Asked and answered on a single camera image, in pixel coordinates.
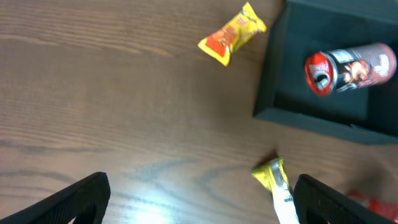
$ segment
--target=soda can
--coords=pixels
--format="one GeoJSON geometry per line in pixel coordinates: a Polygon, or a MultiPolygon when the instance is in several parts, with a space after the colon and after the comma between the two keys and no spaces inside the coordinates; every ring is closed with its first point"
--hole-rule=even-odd
{"type": "Polygon", "coordinates": [[[320,96],[388,81],[397,66],[394,51],[376,43],[350,49],[318,52],[304,65],[307,83],[320,96]]]}

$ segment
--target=black tray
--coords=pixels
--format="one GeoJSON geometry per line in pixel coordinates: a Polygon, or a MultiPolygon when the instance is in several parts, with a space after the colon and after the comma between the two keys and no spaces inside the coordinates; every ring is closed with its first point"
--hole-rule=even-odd
{"type": "Polygon", "coordinates": [[[398,75],[320,97],[303,70],[319,50],[382,42],[397,54],[397,12],[394,1],[289,1],[271,29],[254,116],[364,144],[398,143],[398,75]]]}

